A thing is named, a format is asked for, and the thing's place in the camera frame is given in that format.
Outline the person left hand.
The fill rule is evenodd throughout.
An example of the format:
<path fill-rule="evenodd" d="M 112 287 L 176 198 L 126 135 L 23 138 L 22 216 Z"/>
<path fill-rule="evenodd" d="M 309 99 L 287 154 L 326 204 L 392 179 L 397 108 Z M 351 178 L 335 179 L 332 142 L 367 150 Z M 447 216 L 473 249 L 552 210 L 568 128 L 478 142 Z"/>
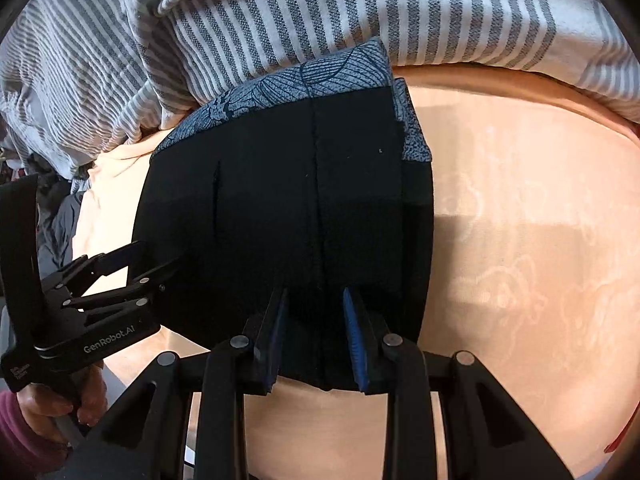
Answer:
<path fill-rule="evenodd" d="M 100 361 L 88 368 L 86 379 L 80 390 L 80 405 L 74 407 L 47 386 L 29 385 L 17 393 L 21 413 L 38 436 L 47 440 L 67 444 L 68 439 L 58 428 L 58 419 L 75 414 L 81 425 L 93 427 L 107 411 L 106 385 L 103 379 L 104 363 Z"/>

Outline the magenta sleeve forearm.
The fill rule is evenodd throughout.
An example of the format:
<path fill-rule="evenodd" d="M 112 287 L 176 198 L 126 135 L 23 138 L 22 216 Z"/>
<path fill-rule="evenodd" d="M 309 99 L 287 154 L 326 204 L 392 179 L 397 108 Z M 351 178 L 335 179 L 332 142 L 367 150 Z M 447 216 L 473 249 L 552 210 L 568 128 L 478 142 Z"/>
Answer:
<path fill-rule="evenodd" d="M 1 393 L 1 478 L 37 479 L 62 467 L 70 447 L 38 436 L 27 425 L 17 397 Z"/>

